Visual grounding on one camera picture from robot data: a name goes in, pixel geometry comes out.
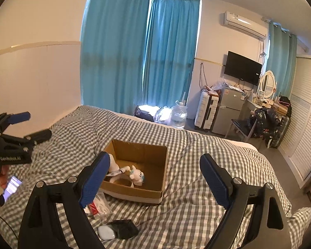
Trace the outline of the white hair dryer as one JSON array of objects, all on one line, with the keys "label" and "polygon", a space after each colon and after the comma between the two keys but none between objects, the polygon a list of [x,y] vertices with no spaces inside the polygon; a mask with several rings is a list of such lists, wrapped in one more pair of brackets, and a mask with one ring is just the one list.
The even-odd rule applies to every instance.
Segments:
[{"label": "white hair dryer", "polygon": [[[122,168],[122,167],[119,167],[118,163],[116,163],[114,156],[112,154],[109,154],[109,158],[110,158],[110,166],[108,169],[108,173]],[[106,175],[104,180],[106,182],[113,183],[113,184],[116,184],[118,186],[126,186],[126,187],[130,187],[130,188],[134,187],[134,184],[132,183],[132,180],[129,177],[129,171],[127,171],[124,174],[115,176],[115,177],[107,177],[107,175]]]}]

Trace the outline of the clear plastic bag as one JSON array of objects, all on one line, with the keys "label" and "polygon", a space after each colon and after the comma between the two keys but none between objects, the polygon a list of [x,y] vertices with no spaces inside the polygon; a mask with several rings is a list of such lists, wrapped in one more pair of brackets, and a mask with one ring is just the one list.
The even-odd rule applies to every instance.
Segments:
[{"label": "clear plastic bag", "polygon": [[93,219],[105,219],[112,214],[112,210],[103,192],[98,192],[92,203],[84,208],[86,215]]}]

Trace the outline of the smartphone with lit screen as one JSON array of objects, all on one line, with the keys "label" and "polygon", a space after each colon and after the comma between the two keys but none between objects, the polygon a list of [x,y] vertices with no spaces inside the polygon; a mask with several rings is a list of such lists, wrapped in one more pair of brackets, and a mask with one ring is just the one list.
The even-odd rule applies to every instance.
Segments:
[{"label": "smartphone with lit screen", "polygon": [[7,184],[6,189],[4,190],[3,193],[4,200],[7,201],[8,198],[10,198],[10,196],[17,191],[18,187],[21,184],[22,182],[17,177],[12,176]]}]

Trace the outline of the white small case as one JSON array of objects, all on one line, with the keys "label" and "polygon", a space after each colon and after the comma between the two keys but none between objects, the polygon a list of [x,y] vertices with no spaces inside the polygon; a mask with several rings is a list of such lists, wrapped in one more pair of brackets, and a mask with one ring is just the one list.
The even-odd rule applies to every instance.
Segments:
[{"label": "white small case", "polygon": [[101,240],[113,240],[116,234],[111,225],[101,225],[98,227],[98,236]]}]

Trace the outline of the grey checkered duvet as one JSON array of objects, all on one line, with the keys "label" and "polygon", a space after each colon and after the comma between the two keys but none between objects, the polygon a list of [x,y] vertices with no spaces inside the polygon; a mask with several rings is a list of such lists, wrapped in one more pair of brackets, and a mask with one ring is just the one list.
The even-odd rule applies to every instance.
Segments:
[{"label": "grey checkered duvet", "polygon": [[293,248],[302,244],[310,225],[311,209],[292,211],[268,159],[252,148],[239,147],[218,137],[129,119],[91,106],[78,107],[53,124],[51,132],[51,139],[34,149],[30,165],[10,168],[10,175],[22,182],[0,209],[0,232],[12,248],[17,247],[23,213],[35,184],[61,183],[79,174],[113,139],[165,146],[168,165],[164,196],[159,205],[107,198],[112,214],[104,220],[93,219],[93,228],[130,219],[139,234],[128,240],[105,241],[106,248],[204,248],[225,210],[217,204],[200,171],[199,160],[203,154],[210,154],[220,167],[247,184],[275,186]]}]

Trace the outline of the black pouch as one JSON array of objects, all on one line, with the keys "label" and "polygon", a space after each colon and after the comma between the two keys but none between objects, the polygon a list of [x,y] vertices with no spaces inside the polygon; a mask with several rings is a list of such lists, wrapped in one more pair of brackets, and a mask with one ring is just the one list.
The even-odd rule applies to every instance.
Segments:
[{"label": "black pouch", "polygon": [[131,219],[114,220],[108,227],[114,231],[114,235],[118,239],[130,239],[139,234],[139,229]]}]

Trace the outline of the grey chair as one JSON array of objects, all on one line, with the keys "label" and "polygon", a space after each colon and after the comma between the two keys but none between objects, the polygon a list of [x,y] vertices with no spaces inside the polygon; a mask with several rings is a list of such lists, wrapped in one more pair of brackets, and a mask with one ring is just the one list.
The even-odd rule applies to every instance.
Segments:
[{"label": "grey chair", "polygon": [[246,119],[246,120],[237,120],[237,119],[232,119],[231,120],[231,124],[225,134],[225,139],[228,138],[229,133],[231,132],[232,129],[235,129],[236,132],[239,132],[242,136],[242,142],[248,142],[248,140],[250,140],[250,138],[253,135],[254,129],[256,127],[257,124],[257,120],[254,121],[252,127],[250,128],[248,126],[248,121],[250,121],[250,119]]}]

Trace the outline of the brown cardboard box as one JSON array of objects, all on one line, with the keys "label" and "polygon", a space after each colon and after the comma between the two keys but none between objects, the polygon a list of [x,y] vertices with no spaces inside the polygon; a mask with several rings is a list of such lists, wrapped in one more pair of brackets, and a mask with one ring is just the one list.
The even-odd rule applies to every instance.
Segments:
[{"label": "brown cardboard box", "polygon": [[167,172],[167,147],[113,139],[101,190],[114,198],[157,205],[162,202]]}]

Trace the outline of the black bags pile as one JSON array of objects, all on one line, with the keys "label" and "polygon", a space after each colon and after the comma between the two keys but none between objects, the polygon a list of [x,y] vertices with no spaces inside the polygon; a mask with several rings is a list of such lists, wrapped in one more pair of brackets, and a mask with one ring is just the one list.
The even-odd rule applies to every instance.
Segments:
[{"label": "black bags pile", "polygon": [[292,104],[288,97],[280,96],[271,108],[261,107],[250,112],[248,127],[255,125],[252,138],[262,138],[267,148],[278,148],[289,128]]}]

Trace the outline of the white suitcase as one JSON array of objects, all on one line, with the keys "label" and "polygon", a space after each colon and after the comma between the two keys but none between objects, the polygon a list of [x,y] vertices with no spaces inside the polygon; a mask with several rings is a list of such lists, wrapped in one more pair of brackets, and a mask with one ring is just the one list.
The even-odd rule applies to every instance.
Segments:
[{"label": "white suitcase", "polygon": [[214,90],[203,90],[197,108],[194,125],[197,128],[210,130],[219,102],[219,95]]}]

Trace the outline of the clear water jug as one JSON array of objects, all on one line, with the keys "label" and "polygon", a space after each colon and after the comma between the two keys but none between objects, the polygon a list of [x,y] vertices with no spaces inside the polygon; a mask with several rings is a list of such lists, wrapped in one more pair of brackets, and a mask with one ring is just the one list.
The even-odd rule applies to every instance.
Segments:
[{"label": "clear water jug", "polygon": [[185,92],[183,93],[182,98],[179,101],[176,101],[175,105],[172,107],[170,125],[176,129],[184,129],[186,124],[188,112],[184,99]]}]

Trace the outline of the grey mini fridge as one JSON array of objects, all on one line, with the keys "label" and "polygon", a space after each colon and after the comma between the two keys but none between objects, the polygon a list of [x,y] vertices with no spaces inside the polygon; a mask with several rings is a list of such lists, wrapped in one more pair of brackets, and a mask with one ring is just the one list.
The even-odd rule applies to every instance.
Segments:
[{"label": "grey mini fridge", "polygon": [[225,135],[232,119],[237,119],[245,101],[245,93],[236,89],[223,88],[212,123],[212,133]]}]

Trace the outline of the white louvered wardrobe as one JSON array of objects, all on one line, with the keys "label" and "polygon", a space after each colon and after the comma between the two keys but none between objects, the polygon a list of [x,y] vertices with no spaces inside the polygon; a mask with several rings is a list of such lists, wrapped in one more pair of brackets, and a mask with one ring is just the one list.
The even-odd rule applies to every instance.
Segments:
[{"label": "white louvered wardrobe", "polygon": [[291,122],[279,146],[297,183],[302,187],[311,176],[311,56],[298,55],[292,90]]}]

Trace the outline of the white dressing table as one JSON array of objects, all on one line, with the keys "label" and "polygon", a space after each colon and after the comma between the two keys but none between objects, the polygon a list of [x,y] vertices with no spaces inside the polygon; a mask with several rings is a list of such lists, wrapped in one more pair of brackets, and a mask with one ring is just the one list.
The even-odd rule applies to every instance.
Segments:
[{"label": "white dressing table", "polygon": [[247,107],[250,111],[254,111],[255,109],[260,109],[262,107],[270,109],[272,106],[270,104],[265,104],[265,103],[257,104],[257,103],[254,103],[252,100],[247,100]]}]

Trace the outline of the dark bag by curtain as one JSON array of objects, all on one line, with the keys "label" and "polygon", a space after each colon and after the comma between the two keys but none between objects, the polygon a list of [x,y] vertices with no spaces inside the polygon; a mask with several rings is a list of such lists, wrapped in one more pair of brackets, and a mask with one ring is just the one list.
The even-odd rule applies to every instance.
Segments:
[{"label": "dark bag by curtain", "polygon": [[158,106],[141,105],[134,110],[134,117],[138,117],[147,121],[154,121],[156,112],[159,110]]}]

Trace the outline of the oval vanity mirror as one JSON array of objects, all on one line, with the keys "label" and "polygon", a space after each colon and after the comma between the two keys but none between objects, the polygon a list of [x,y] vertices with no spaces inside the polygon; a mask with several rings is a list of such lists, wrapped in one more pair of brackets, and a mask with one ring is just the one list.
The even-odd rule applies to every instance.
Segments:
[{"label": "oval vanity mirror", "polygon": [[257,97],[261,100],[270,99],[276,90],[276,80],[272,71],[266,71],[260,78]]}]

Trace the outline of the large blue curtain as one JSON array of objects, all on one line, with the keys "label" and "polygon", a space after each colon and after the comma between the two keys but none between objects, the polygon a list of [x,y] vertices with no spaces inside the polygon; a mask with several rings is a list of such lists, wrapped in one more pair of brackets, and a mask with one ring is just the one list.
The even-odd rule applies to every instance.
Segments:
[{"label": "large blue curtain", "polygon": [[81,29],[81,100],[131,114],[186,100],[200,0],[87,0]]}]

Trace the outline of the small blue curtain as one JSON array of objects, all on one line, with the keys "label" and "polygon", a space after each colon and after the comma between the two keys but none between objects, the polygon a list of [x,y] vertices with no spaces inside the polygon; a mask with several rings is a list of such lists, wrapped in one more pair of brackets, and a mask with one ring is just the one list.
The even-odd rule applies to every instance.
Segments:
[{"label": "small blue curtain", "polygon": [[277,82],[275,96],[289,97],[295,72],[297,36],[274,22],[269,24],[268,31],[270,49],[266,70],[272,71]]}]

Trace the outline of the white air conditioner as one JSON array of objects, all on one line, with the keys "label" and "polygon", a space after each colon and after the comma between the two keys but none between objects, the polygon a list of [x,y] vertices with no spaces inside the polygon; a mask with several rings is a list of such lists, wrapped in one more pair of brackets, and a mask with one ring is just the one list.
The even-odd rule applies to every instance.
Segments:
[{"label": "white air conditioner", "polygon": [[224,25],[261,40],[268,34],[266,27],[229,11],[224,13]]}]

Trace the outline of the black wall television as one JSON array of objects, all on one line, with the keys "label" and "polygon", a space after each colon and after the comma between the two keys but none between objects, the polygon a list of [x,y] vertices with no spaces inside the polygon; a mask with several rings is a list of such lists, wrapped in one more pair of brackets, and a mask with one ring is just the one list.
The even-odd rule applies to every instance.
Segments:
[{"label": "black wall television", "polygon": [[258,85],[261,70],[262,64],[231,51],[227,53],[225,75]]}]

